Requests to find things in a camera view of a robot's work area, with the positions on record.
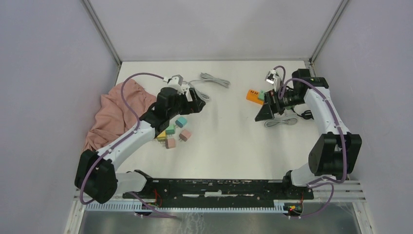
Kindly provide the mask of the green adapter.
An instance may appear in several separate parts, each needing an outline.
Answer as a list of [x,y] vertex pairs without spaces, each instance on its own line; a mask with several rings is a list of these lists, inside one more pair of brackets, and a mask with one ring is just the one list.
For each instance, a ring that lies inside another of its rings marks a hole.
[[258,94],[258,100],[264,102],[265,99],[265,91],[261,90]]

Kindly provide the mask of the white slim power strip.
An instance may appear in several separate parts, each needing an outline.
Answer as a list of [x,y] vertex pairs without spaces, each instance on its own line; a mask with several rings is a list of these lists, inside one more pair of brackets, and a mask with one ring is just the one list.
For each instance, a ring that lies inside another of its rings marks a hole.
[[193,85],[183,84],[182,88],[183,88],[184,94],[187,96],[187,98],[195,98],[196,97],[197,91],[193,87]]

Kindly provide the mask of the teal USB adapter plug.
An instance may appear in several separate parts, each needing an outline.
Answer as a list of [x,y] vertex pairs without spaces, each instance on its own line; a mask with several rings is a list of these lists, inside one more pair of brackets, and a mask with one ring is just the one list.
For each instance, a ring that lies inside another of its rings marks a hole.
[[183,116],[178,117],[175,121],[176,126],[178,126],[179,128],[183,128],[184,126],[186,126],[187,123],[188,120]]

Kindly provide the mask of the orange power strip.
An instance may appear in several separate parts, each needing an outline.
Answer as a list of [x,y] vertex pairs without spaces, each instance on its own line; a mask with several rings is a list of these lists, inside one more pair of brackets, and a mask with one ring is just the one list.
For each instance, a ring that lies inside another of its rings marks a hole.
[[246,100],[259,104],[259,105],[263,105],[264,101],[259,99],[259,97],[260,97],[260,92],[251,90],[251,89],[248,90],[246,94]]

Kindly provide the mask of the green USB adapter plug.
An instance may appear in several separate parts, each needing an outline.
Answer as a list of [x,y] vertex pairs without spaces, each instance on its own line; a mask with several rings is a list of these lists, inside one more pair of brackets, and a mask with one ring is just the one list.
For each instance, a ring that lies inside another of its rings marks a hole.
[[165,130],[166,135],[167,135],[167,136],[169,136],[169,135],[174,135],[175,132],[176,132],[175,129],[176,129],[175,125],[174,125],[174,124],[171,124],[171,125],[170,125],[169,127],[167,127],[166,130]]

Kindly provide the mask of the pink adapter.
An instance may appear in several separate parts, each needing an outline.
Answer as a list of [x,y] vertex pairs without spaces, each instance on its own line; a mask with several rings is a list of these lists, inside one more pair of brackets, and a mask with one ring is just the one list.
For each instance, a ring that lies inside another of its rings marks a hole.
[[167,138],[165,141],[165,147],[167,149],[173,149],[176,147],[176,140],[174,138]]

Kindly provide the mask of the yellow adapter plug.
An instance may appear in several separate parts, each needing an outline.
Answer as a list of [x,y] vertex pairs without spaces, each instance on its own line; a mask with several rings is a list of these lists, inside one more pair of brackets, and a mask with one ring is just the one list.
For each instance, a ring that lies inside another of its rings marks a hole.
[[168,135],[166,133],[166,131],[162,131],[158,136],[157,136],[157,140],[158,141],[165,141],[167,139]]

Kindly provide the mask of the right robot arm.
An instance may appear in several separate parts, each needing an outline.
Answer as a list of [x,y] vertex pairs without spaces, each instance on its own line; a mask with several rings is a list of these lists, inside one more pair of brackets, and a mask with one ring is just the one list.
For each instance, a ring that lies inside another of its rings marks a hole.
[[287,109],[305,104],[319,133],[308,162],[289,172],[286,176],[290,180],[281,186],[282,195],[294,199],[304,186],[316,188],[318,184],[343,183],[355,167],[362,139],[359,134],[352,134],[339,117],[325,78],[312,77],[308,69],[298,69],[286,79],[285,75],[279,76],[279,68],[286,71],[280,65],[266,76],[273,89],[264,93],[255,121],[268,123]]

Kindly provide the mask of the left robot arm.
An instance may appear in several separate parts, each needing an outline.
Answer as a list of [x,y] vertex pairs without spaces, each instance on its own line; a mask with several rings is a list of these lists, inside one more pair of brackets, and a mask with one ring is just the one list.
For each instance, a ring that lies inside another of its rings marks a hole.
[[175,116],[199,113],[205,105],[194,88],[181,94],[171,87],[162,88],[156,102],[122,136],[97,151],[85,150],[81,154],[74,181],[80,190],[80,202],[104,204],[113,195],[126,192],[150,197],[153,185],[142,174],[117,174],[116,170],[141,146],[162,133]]

